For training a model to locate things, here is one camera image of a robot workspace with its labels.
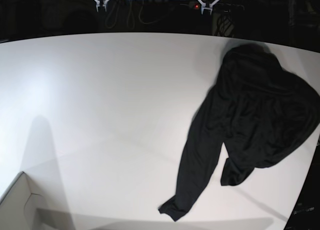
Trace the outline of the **black power strip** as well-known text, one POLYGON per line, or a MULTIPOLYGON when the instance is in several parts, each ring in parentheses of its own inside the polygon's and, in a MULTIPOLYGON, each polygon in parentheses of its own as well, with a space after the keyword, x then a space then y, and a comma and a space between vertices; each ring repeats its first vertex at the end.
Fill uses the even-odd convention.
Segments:
MULTIPOLYGON (((201 4, 196 1, 191 1, 187 4, 187 6, 193 10, 199 10, 201 11, 201 4)), ((214 11, 224 11, 228 12, 231 10, 245 10, 245 7, 243 5, 237 5, 237 4, 229 4, 229 3, 216 3, 212 10, 214 11)))

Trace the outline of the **white cardboard box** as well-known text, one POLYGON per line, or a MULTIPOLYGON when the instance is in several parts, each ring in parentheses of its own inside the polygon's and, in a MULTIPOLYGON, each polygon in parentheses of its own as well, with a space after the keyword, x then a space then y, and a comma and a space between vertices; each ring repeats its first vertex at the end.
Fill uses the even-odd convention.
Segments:
POLYGON ((33 200, 26 174, 20 172, 0 198, 0 228, 50 229, 33 200))

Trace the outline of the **black long-sleeve t-shirt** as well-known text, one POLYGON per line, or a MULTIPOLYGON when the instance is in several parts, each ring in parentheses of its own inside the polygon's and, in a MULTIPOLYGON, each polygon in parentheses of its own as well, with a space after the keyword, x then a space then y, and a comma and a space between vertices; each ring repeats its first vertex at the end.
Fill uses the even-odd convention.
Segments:
POLYGON ((215 84, 195 114, 183 148, 176 192, 159 207, 177 221, 207 187, 221 148, 222 186, 243 183, 299 148, 320 123, 320 96, 257 44, 227 51, 215 84))

